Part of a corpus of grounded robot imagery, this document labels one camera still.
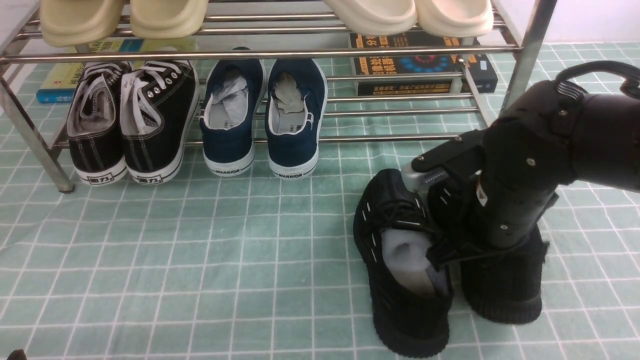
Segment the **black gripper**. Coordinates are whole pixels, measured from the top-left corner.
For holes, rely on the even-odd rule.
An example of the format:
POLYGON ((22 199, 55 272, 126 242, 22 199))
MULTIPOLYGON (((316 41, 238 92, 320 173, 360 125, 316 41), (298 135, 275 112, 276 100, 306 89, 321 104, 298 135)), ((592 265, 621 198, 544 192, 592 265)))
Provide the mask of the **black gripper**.
POLYGON ((567 137, 514 117, 418 155, 402 167, 401 177, 419 193, 445 180, 464 184, 479 171, 465 221, 480 243, 498 249, 521 243, 557 199, 557 187, 576 178, 567 137))

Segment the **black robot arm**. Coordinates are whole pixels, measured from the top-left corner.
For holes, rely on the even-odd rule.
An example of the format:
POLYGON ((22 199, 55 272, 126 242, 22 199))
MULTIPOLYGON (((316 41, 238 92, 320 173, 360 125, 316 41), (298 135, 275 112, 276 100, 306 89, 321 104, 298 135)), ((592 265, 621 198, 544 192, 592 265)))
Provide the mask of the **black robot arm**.
POLYGON ((482 130, 414 158, 407 189, 429 192, 439 230, 457 248, 525 242, 560 185, 639 191, 639 69, 597 60, 533 84, 482 130))

